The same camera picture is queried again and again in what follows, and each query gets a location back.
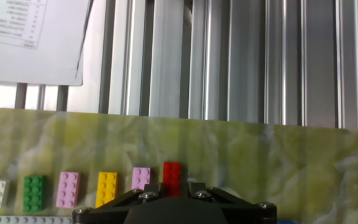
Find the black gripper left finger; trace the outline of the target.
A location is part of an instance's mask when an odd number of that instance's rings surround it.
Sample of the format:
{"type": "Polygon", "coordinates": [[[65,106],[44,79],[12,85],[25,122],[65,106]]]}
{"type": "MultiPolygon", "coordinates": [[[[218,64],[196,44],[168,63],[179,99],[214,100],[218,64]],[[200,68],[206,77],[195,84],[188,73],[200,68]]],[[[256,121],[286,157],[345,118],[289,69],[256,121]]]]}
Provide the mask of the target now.
{"type": "Polygon", "coordinates": [[[98,207],[77,208],[72,212],[72,222],[78,224],[124,223],[129,212],[140,205],[163,196],[163,184],[146,184],[144,190],[130,190],[118,198],[98,207]]]}

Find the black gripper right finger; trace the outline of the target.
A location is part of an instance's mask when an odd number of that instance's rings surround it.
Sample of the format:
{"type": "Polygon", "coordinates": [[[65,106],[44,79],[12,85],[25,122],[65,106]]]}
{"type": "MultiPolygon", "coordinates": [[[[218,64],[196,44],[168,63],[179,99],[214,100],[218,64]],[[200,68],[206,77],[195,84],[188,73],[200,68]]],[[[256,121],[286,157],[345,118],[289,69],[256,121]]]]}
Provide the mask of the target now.
{"type": "Polygon", "coordinates": [[[250,203],[202,182],[188,183],[188,198],[196,223],[277,224],[277,206],[270,202],[250,203]]]}

